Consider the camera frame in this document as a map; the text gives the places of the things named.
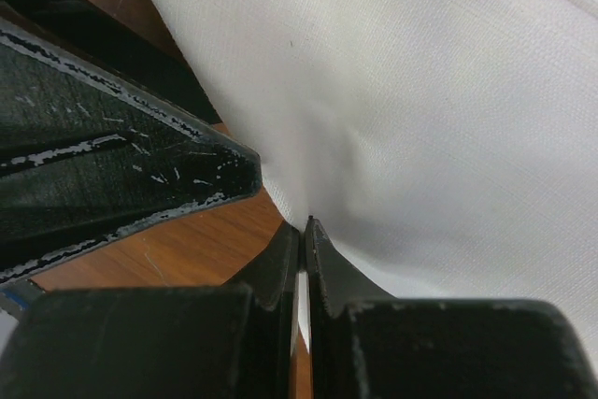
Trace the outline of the white cloth napkin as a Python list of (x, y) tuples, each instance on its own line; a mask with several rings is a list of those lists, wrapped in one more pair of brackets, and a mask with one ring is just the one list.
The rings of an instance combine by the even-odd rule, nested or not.
[(597, 307), (597, 0), (152, 0), (291, 221), (392, 292)]

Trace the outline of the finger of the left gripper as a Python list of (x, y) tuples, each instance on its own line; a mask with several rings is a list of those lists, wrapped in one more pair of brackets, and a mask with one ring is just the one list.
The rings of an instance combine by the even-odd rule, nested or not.
[(210, 103), (150, 0), (1, 0), (61, 42), (210, 124)]
[(3, 284), (261, 186), (255, 151), (1, 21)]

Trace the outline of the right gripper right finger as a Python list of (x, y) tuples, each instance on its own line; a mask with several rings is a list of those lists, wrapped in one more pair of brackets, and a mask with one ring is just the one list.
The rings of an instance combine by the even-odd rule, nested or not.
[(593, 398), (571, 323), (527, 299), (405, 299), (382, 290), (307, 222), (317, 398)]

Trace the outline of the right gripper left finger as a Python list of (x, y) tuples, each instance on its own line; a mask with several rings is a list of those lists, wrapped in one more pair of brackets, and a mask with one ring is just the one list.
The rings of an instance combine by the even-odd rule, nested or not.
[(292, 398), (299, 232), (220, 286), (38, 298), (1, 355), (5, 398)]

